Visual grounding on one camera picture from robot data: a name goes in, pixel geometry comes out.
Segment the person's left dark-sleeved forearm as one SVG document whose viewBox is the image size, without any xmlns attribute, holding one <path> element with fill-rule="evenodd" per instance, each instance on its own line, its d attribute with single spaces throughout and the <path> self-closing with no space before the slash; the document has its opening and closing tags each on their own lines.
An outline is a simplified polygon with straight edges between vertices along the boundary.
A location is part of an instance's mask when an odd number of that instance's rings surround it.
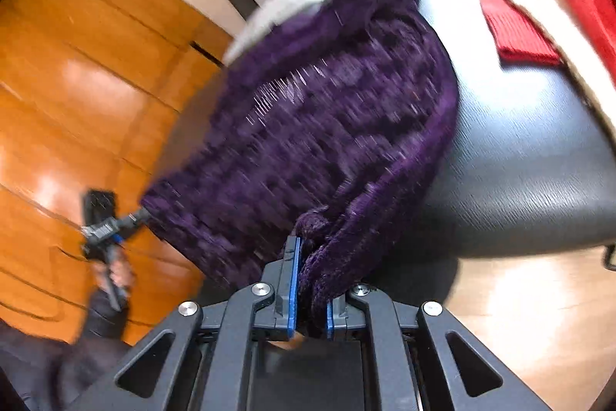
<svg viewBox="0 0 616 411">
<path fill-rule="evenodd" d="M 129 351 L 122 340 L 129 307 L 117 311 L 107 292 L 90 296 L 76 340 L 29 335 L 1 323 L 1 371 L 28 410 L 63 410 Z"/>
</svg>

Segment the person's left hand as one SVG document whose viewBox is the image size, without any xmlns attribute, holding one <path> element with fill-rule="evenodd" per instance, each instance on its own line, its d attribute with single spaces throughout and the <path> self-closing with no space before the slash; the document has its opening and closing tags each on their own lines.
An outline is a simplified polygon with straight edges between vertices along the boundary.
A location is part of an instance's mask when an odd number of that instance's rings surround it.
<svg viewBox="0 0 616 411">
<path fill-rule="evenodd" d="M 132 266 L 129 264 L 125 251 L 121 247 L 115 246 L 114 252 L 114 259 L 112 259 L 110 265 L 105 265 L 100 261 L 90 262 L 95 283 L 98 289 L 110 293 L 107 280 L 111 280 L 117 288 L 129 293 L 134 284 L 135 274 L 132 272 Z"/>
</svg>

